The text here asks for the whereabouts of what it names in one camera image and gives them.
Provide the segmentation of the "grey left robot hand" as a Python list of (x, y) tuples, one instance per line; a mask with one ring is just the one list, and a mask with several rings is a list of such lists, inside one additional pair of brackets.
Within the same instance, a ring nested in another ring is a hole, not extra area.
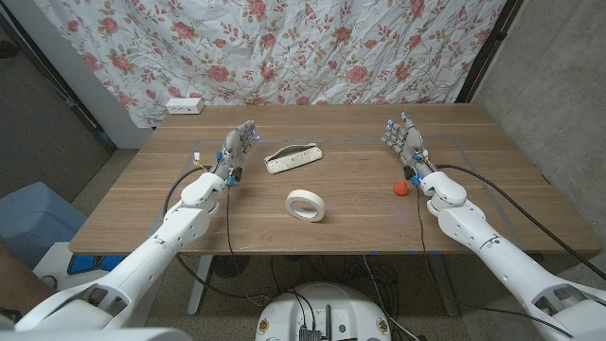
[(234, 172), (243, 165), (247, 154), (258, 141), (254, 120), (245, 121), (232, 129), (225, 137), (210, 172), (221, 177), (225, 183), (236, 181)]

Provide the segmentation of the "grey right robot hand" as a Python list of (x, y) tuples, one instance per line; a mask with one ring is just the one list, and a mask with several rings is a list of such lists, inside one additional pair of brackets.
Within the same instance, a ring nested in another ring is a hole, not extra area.
[(405, 179), (417, 187), (424, 177), (435, 171), (435, 167), (413, 120), (404, 111), (401, 120), (402, 123), (387, 121), (381, 141), (399, 156)]

